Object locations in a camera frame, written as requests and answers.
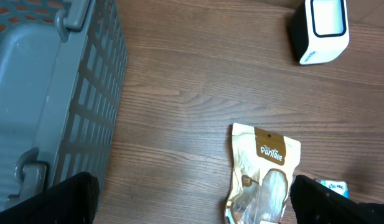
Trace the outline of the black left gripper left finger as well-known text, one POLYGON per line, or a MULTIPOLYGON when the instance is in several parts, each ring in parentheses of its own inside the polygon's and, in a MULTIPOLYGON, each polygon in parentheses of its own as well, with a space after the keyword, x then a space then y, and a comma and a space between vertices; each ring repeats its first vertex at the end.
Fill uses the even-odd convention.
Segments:
POLYGON ((0 223, 86 223, 95 219, 98 178, 81 172, 0 213, 0 223))

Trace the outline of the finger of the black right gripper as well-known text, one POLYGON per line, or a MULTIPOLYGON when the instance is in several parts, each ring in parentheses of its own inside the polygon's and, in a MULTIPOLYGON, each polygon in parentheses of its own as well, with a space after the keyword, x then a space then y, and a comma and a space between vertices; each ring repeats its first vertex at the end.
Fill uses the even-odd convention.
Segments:
POLYGON ((360 206, 370 210, 372 213, 384 218, 384 204, 379 203, 359 203, 360 206))

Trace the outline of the brown cookie pouch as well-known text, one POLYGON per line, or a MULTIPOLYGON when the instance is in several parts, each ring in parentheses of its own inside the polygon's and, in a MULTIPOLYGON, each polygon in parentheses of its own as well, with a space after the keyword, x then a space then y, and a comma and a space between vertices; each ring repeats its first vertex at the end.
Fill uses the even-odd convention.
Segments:
POLYGON ((232 125, 233 168, 226 223, 281 223, 301 143, 253 126, 232 125))

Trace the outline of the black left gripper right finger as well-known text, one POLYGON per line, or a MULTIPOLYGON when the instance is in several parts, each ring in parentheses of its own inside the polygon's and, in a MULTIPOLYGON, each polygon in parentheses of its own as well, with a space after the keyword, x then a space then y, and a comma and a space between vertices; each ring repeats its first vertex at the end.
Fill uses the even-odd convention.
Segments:
POLYGON ((384 218, 305 175, 290 191, 298 224, 384 224, 384 218))

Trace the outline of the green Kleenex tissue pack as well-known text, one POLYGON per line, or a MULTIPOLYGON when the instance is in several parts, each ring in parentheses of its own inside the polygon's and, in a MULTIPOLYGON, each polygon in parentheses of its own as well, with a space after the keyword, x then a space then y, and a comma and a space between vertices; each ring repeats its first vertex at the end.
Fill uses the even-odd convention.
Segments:
POLYGON ((349 198, 349 189, 347 183, 341 180, 316 179, 316 182, 327 187, 328 189, 337 192, 338 194, 349 198))

